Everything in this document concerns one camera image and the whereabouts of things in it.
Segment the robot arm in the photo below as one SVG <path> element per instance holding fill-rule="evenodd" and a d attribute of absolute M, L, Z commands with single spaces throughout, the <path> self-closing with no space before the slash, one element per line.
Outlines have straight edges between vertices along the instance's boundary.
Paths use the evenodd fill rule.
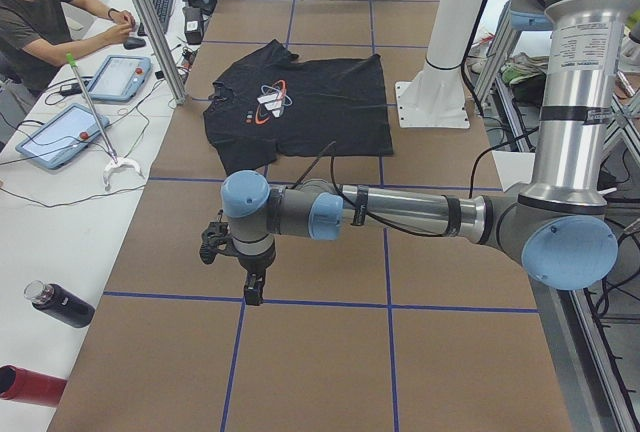
<path fill-rule="evenodd" d="M 495 149 L 504 194 L 458 199 L 335 180 L 275 186 L 230 175 L 221 190 L 226 252 L 246 270 L 244 300 L 263 300 L 279 235 L 334 240 L 347 224 L 378 223 L 426 237 L 463 237 L 492 247 L 534 280 L 574 291 L 605 278 L 619 245 L 598 187 L 625 23 L 639 0 L 511 0 L 514 17 L 552 30 L 537 148 Z"/>

